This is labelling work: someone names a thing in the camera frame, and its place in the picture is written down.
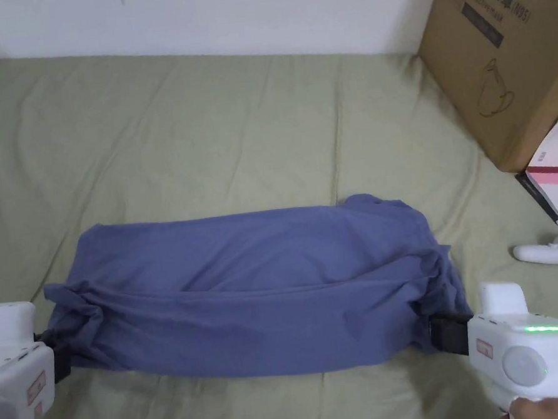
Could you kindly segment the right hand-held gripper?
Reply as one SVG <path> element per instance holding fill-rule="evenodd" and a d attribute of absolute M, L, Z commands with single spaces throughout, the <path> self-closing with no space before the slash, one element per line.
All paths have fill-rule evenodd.
<path fill-rule="evenodd" d="M 433 347 L 466 356 L 502 411 L 518 398 L 558 398 L 558 319 L 531 313 L 513 282 L 483 283 L 480 295 L 478 314 L 430 317 Z"/>

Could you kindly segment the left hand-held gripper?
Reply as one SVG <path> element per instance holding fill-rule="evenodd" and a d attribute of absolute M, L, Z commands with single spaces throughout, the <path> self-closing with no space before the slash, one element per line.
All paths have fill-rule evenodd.
<path fill-rule="evenodd" d="M 68 344 L 54 331 L 34 333 L 34 304 L 0 303 L 0 419 L 38 419 L 71 372 Z"/>

